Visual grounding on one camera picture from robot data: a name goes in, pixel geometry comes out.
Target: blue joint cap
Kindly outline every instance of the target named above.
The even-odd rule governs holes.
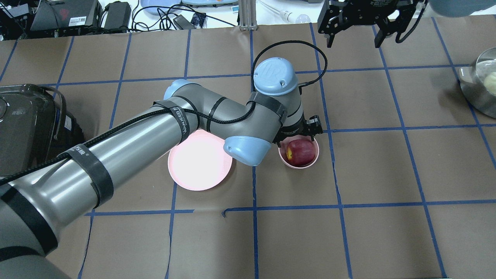
[[[187,85],[187,84],[198,84],[196,82],[191,82],[189,80],[185,80],[185,79],[177,79],[177,80],[174,80],[174,82],[171,84],[171,86],[167,87],[167,90],[165,90],[165,94],[164,94],[164,100],[167,100],[169,99],[170,97],[172,97],[172,95],[181,87]]]
[[[248,166],[258,166],[270,149],[270,142],[246,136],[229,137],[224,151],[232,158]]]
[[[280,57],[264,60],[253,73],[255,88],[267,96],[288,94],[298,86],[298,78],[291,63]]]

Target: blue container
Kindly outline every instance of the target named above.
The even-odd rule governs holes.
[[[463,17],[494,6],[496,0],[431,0],[429,3],[440,15]]]
[[[141,0],[141,6],[143,8],[148,6],[166,6],[171,7],[172,5],[181,4],[181,0]],[[148,8],[145,9],[147,13],[158,15],[157,8]]]

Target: pink plate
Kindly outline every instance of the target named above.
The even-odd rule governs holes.
[[[223,139],[197,130],[171,149],[167,163],[172,179],[192,191],[207,190],[219,184],[233,163],[223,146]]]

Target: tiled surface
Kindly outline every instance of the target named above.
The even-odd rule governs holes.
[[[494,277],[496,205],[432,206],[429,210],[446,272],[455,279]]]
[[[440,17],[435,21],[454,64],[470,64],[483,51],[496,46],[496,20],[492,15]]]
[[[169,278],[253,278],[252,220],[251,212],[177,214]]]
[[[496,171],[477,128],[408,131],[428,201],[496,199]]]
[[[257,219],[259,278],[348,276],[337,209],[259,211]]]
[[[332,139],[343,203],[421,201],[401,131],[335,133]]]
[[[329,72],[323,83],[332,129],[400,126],[383,70]]]
[[[354,277],[441,278],[422,207],[345,209]]]
[[[491,278],[496,120],[472,114],[453,69],[494,46],[495,22],[426,18],[380,50],[370,26],[340,32],[322,83],[303,90],[326,130],[313,167],[284,166],[274,145],[260,166],[234,162],[220,185],[191,192],[165,155],[70,226],[50,260],[73,278],[83,266],[84,279]],[[13,43],[0,42],[0,84],[58,86],[89,139],[178,77],[245,103],[251,58],[286,39],[325,45],[315,24],[82,36],[19,41],[4,67]],[[300,81],[317,76],[312,49],[273,51],[306,71]]]
[[[451,68],[391,70],[406,126],[475,124]]]

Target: barcode sticker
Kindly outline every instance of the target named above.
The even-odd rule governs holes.
[[[69,131],[72,131],[72,120],[70,119],[69,116],[65,116],[65,124],[64,124],[64,127],[69,130]]]
[[[86,16],[71,17],[69,20],[69,26],[84,25],[86,23]]]

